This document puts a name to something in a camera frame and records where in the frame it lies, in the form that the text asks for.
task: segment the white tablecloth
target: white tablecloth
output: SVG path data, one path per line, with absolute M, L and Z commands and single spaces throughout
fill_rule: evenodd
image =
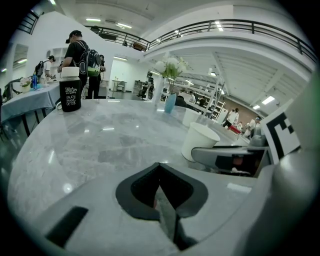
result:
M 59 98 L 59 83 L 53 83 L 37 91 L 21 93 L 2 105 L 1 121 L 4 122 L 29 111 L 43 108 L 53 109 Z

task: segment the black railing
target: black railing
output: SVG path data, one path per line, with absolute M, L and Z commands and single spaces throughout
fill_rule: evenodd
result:
M 32 35 L 32 32 L 34 31 L 38 19 L 39 16 L 35 12 L 30 10 L 28 14 L 24 17 L 24 19 L 21 21 L 17 29 Z
M 317 61 L 314 49 L 297 36 L 276 26 L 245 19 L 217 19 L 182 26 L 151 41 L 147 49 L 152 49 L 176 38 L 210 31 L 221 32 L 222 36 L 223 31 L 233 31 L 275 38 L 295 48 L 301 55 L 309 57 L 314 62 Z
M 132 47 L 143 52 L 149 48 L 150 42 L 136 35 L 100 26 L 86 27 L 90 28 L 91 31 L 95 32 L 106 41 L 122 44 L 123 46 Z

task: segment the black slot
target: black slot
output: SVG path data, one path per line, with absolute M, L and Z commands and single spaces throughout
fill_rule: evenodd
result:
M 87 208 L 73 207 L 46 235 L 46 238 L 63 248 L 87 212 Z

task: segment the table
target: table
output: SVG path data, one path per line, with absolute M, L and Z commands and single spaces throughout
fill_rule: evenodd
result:
M 11 118 L 22 116 L 23 125 L 27 135 L 30 131 L 27 125 L 26 113 L 42 109 L 43 116 L 46 117 L 44 108 L 54 109 L 56 102 L 60 98 L 59 82 L 52 83 L 48 87 L 41 88 L 37 91 L 21 93 L 4 103 L 1 107 L 1 121 L 5 122 Z
M 188 131 L 182 124 L 186 109 L 175 106 L 167 114 L 164 106 L 86 99 L 77 111 L 52 111 L 28 137 L 14 162 L 8 185 L 8 202 L 14 212 L 30 223 L 66 196 L 66 185 L 75 189 L 93 178 L 155 162 L 204 170 L 181 154 Z M 197 122 L 219 128 L 206 117 Z M 217 133 L 218 145 L 235 143 Z

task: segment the marble table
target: marble table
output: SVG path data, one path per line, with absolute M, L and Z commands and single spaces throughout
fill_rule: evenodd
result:
M 186 160 L 181 147 L 188 132 L 185 108 L 171 114 L 164 104 L 87 99 L 74 112 L 52 111 L 32 132 L 13 165 L 8 202 L 14 213 L 32 223 L 49 206 L 96 177 L 136 170 L 155 162 L 203 170 Z M 205 117 L 199 123 L 214 126 Z M 234 141 L 217 130 L 220 142 Z

